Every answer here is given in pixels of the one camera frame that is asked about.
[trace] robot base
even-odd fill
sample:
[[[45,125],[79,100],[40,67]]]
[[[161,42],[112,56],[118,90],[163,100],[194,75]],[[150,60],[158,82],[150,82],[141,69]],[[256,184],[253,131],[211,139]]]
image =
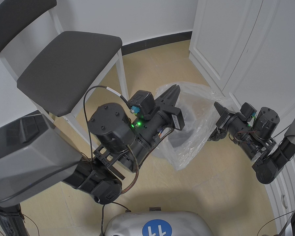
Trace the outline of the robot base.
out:
[[[123,213],[108,223],[106,236],[213,236],[207,223],[189,211]]]

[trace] cabinet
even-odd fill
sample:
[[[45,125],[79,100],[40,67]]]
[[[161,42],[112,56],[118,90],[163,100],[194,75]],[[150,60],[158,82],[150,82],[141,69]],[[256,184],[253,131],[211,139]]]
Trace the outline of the cabinet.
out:
[[[236,110],[244,102],[274,109],[281,119],[275,134],[293,121],[295,0],[199,0],[189,50]],[[295,157],[266,189],[275,217],[295,209]],[[276,220],[278,230],[286,219]]]

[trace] chair seat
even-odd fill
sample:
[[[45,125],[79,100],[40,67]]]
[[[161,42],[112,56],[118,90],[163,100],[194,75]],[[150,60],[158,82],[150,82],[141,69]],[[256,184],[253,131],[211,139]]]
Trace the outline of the chair seat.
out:
[[[64,116],[121,46],[119,37],[64,31],[25,69],[17,80],[17,88],[45,110]]]

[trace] beige tile floor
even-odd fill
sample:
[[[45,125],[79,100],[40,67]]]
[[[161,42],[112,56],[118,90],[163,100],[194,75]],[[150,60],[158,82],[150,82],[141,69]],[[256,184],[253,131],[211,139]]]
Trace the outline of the beige tile floor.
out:
[[[139,89],[154,93],[159,86],[174,81],[207,85],[188,58],[189,43],[181,41],[125,55],[129,95]],[[120,91],[115,68],[101,84]],[[96,89],[86,104],[88,116],[107,102],[123,104],[107,90]],[[86,128],[82,112],[77,119]],[[90,155],[87,143],[63,118],[57,118],[55,124],[82,152]],[[120,171],[126,176],[123,184],[127,186],[134,175],[123,169]],[[136,185],[117,202],[134,212],[147,211],[150,206],[196,212],[206,220],[215,236],[255,236],[263,224],[273,219],[264,186],[257,181],[243,151],[229,139],[207,142],[181,171],[175,171],[165,159],[149,156]],[[23,213],[37,223],[41,236],[97,236],[100,233],[102,206],[89,195],[64,183],[24,201],[21,206]],[[107,205],[104,226],[122,212],[124,209],[117,205]],[[37,235],[35,226],[28,219],[26,227],[30,235]],[[275,223],[271,222],[260,235],[273,235],[275,231]]]

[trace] plastic bag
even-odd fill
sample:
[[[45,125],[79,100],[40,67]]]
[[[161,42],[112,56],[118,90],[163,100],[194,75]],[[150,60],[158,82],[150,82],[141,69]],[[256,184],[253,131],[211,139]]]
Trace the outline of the plastic bag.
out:
[[[174,130],[152,154],[166,158],[175,170],[182,170],[199,153],[216,128],[215,124],[220,115],[214,107],[214,102],[230,107],[233,101],[208,86],[190,82],[175,82],[161,86],[157,89],[155,98],[173,84],[180,86],[181,91],[175,106],[181,109],[185,126],[182,131]]]

